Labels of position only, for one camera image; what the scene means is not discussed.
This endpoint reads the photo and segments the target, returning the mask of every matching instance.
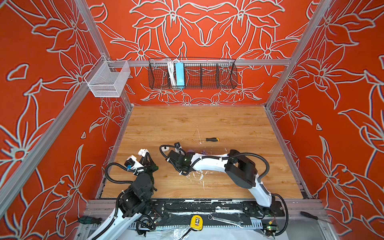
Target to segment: floral wallpaper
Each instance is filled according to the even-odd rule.
[[[73,0],[2,1],[0,18],[2,187],[100,55]],[[89,92],[0,219],[0,239],[73,238],[126,113],[121,98]]]
[[[333,1],[271,112],[341,239],[384,238],[384,3]]]
[[[114,60],[289,58],[318,2],[87,0]],[[173,91],[150,89],[147,68],[134,67],[125,90],[137,105],[264,104],[283,69],[240,66],[235,89]]]

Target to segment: wood surface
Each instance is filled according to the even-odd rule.
[[[219,142],[192,141],[218,137]],[[260,106],[135,106],[121,141],[115,162],[124,164],[130,155],[137,157],[146,148],[159,167],[154,172],[153,198],[240,198],[252,199],[247,189],[234,184],[226,173],[203,171],[189,176],[179,173],[160,154],[159,146],[180,142],[185,151],[207,154],[229,153],[231,149],[253,152],[270,164],[264,185],[284,198],[303,198],[283,155],[263,107]],[[264,163],[249,157],[259,174]],[[132,173],[112,166],[110,176],[116,180],[134,180]],[[116,198],[127,184],[106,181],[102,197]]]

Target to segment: black wire basket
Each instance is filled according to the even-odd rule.
[[[167,61],[177,58],[149,59],[148,81],[151,89],[231,89],[237,87],[234,59],[188,58],[184,64],[184,85],[172,86]]]

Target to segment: white round object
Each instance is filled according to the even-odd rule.
[[[161,148],[161,151],[163,151],[163,152],[168,152],[168,151],[169,151],[169,147],[162,147],[162,148]]]

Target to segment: white power cord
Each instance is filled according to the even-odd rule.
[[[170,79],[170,83],[171,83],[172,86],[177,86],[175,77],[173,76],[173,74],[175,72],[175,63],[176,62],[180,62],[180,61],[178,59],[175,59],[173,61],[172,60],[168,60],[167,61],[169,79]]]

